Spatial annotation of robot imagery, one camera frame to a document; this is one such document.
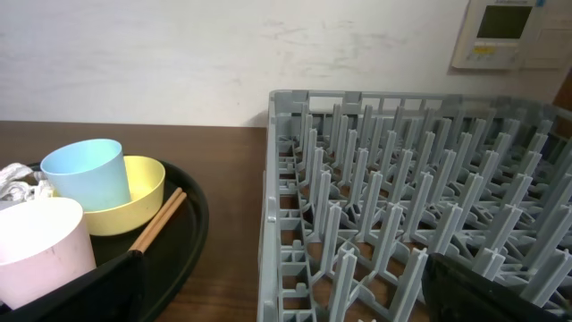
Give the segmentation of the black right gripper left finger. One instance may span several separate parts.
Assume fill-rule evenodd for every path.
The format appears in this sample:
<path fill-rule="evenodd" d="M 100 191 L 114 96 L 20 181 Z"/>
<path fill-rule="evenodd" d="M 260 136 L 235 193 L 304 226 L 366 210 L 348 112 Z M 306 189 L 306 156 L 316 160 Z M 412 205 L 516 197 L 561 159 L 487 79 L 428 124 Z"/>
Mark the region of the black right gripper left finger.
<path fill-rule="evenodd" d="M 1 307 L 1 322 L 137 321 L 145 295 L 145 258 L 129 250 L 18 309 Z"/>

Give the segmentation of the yellow bowl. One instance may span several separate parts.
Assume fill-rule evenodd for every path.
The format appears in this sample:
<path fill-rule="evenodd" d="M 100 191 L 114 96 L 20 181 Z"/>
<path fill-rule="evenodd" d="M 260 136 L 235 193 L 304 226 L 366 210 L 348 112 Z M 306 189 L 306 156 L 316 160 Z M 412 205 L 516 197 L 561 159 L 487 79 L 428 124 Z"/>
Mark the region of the yellow bowl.
<path fill-rule="evenodd" d="M 166 170 L 151 157 L 123 156 L 131 201 L 115 208 L 88 212 L 83 220 L 88 233 L 112 236 L 130 232 L 148 222 L 163 203 Z"/>

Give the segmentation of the light blue cup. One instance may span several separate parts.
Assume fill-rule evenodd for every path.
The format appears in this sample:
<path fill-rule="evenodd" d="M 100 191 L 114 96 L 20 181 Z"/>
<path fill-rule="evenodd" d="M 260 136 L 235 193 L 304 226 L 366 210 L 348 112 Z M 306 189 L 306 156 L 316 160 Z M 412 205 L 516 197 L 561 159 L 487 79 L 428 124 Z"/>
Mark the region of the light blue cup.
<path fill-rule="evenodd" d="M 100 211 L 131 201 L 122 144 L 111 139 L 78 141 L 61 147 L 40 163 L 58 195 Z"/>

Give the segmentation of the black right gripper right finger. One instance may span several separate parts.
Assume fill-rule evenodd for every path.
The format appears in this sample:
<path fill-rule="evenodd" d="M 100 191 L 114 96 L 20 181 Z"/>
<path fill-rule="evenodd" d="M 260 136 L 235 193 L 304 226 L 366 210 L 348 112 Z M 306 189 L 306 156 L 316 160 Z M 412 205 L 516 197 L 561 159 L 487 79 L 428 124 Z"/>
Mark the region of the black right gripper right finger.
<path fill-rule="evenodd" d="M 431 322 L 565 322 L 452 258 L 428 256 L 422 291 Z"/>

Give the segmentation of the pink cup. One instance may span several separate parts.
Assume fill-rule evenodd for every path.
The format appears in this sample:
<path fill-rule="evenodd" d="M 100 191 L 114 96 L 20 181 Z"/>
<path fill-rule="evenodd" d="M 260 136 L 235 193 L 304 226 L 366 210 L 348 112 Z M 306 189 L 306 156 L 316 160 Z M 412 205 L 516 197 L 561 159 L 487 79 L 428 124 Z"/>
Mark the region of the pink cup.
<path fill-rule="evenodd" d="M 1 211 L 1 302 L 18 309 L 97 267 L 83 208 L 34 199 Z"/>

